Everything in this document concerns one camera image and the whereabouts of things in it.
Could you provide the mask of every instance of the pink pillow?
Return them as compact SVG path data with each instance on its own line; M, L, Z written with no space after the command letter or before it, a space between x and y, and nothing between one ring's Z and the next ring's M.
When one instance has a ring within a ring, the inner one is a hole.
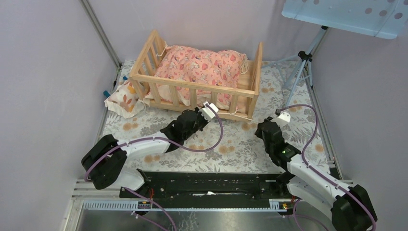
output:
M237 88L241 64L246 61L246 55L232 50L207 51L191 47L167 47L167 54L157 68L156 77L184 80L202 84ZM189 89L177 87L180 100L190 105ZM164 101L171 102L168 90L159 89ZM203 103L211 98L210 91L197 90L197 102ZM231 96L218 94L217 107L228 109Z

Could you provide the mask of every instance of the wooden crib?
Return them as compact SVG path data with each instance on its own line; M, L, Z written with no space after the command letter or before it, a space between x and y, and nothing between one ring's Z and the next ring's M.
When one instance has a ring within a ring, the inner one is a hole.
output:
M185 82L180 80L155 77L155 70L159 66L166 52L160 57L165 41L159 36L156 30L153 30L149 35L143 49L140 52L132 70L130 71L130 81L135 87L136 93L140 99L151 90L153 99L150 99L150 106L163 108L174 111L184 111L197 106L197 90L205 90L211 92L210 102L216 104L217 95L226 93L231 95L231 104L229 110L219 110L219 116L225 119L248 121L252 119L256 101L259 96L259 82L262 65L262 42L259 43L256 51L255 61L248 61L249 70L246 74L239 76L238 88L229 88L222 86L214 86L193 82ZM172 103L161 100L157 84L168 85L170 88ZM186 106L179 101L176 87L188 88L190 91L191 106ZM244 104L245 113L235 112L238 102Z

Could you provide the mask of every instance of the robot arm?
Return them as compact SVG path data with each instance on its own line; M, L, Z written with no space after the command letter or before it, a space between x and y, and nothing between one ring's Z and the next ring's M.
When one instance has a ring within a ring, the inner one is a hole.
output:
M339 187L355 196L377 221L367 191L360 185L350 187L312 164L306 165L301 152L286 143L282 136L280 127L289 121L289 114L283 112L275 119L268 117L264 122L259 123L255 132L255 135L263 140L265 151L273 163L285 170L278 180L286 185L290 194L302 198L324 213L337 231L367 230L372 225L369 216ZM334 181L337 185L333 186L327 180Z
M134 141L116 140L113 135L102 137L81 161L87 172L94 166L89 172L89 178L95 188L104 189L115 185L137 190L144 184L143 176L137 170L125 167L125 164L133 158L168 153L183 145L192 134L203 130L215 117L208 107L218 112L214 104L205 102L204 105L206 107L201 109L183 111L167 127L150 136ZM111 153L99 162L109 151Z

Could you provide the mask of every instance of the light blue tray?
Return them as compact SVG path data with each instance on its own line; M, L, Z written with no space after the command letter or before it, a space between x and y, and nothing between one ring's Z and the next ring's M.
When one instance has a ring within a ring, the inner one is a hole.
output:
M395 39L408 19L408 0L286 0L282 15L364 35Z

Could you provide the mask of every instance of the gray wall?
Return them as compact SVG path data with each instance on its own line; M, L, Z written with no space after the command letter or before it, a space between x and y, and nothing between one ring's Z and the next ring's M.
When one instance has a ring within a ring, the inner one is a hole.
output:
M233 49L264 60L306 49L318 25L282 16L283 0L90 0L121 60L136 59L152 29L168 45Z
M365 187L378 230L405 230L408 28L386 40L333 29L314 82L343 172Z
M56 231L115 67L77 0L2 0L0 34L0 230Z

